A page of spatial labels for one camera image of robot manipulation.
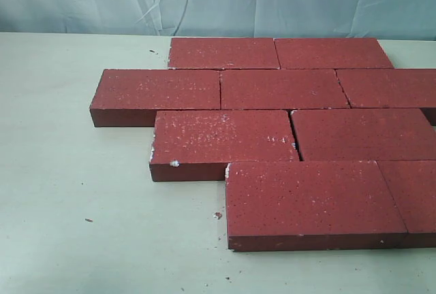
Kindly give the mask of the red brick once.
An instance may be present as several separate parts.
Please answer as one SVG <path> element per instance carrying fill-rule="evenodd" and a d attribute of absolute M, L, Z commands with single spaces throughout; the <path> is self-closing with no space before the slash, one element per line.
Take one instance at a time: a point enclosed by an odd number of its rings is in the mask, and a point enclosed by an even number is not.
<path fill-rule="evenodd" d="M 333 69 L 235 69 L 221 72 L 223 110 L 348 107 Z"/>

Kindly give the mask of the red brick second row right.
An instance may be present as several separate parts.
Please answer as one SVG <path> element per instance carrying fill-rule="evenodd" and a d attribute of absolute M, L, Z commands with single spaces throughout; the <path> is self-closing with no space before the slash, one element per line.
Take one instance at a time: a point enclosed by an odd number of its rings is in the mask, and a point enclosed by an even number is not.
<path fill-rule="evenodd" d="M 352 108 L 418 108 L 435 125 L 434 69 L 338 69 Z"/>

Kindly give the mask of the red brick third row right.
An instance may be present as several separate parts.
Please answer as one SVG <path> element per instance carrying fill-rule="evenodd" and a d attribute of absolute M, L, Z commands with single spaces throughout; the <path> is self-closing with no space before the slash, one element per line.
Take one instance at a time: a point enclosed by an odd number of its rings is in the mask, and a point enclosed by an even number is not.
<path fill-rule="evenodd" d="M 435 130 L 418 108 L 298 110 L 292 124 L 304 161 L 435 159 Z"/>

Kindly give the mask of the white backdrop sheet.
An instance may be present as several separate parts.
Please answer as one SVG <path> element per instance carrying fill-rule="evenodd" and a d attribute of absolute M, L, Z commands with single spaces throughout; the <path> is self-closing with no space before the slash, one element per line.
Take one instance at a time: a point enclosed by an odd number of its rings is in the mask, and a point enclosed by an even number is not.
<path fill-rule="evenodd" d="M 435 39 L 435 0 L 1 0 L 1 30 Z"/>

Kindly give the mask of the red brick white speckled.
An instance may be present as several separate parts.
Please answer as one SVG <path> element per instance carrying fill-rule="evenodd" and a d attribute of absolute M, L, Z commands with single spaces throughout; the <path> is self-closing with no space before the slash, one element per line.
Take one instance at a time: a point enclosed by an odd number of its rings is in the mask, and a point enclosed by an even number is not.
<path fill-rule="evenodd" d="M 216 181 L 237 162 L 298 161 L 285 110 L 181 110 L 156 115 L 155 182 Z"/>

